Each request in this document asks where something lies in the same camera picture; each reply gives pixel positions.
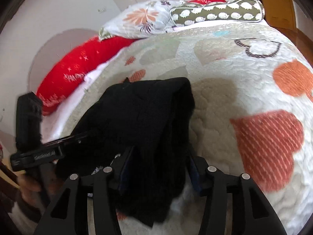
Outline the person's left hand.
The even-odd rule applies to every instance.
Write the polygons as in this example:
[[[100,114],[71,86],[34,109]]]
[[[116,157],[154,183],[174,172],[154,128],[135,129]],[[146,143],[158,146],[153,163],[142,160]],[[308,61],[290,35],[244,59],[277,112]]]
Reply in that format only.
[[[54,164],[43,164],[37,168],[38,170],[29,170],[17,178],[20,188],[17,205],[21,209],[24,207],[25,209],[46,210],[64,183],[56,175]]]

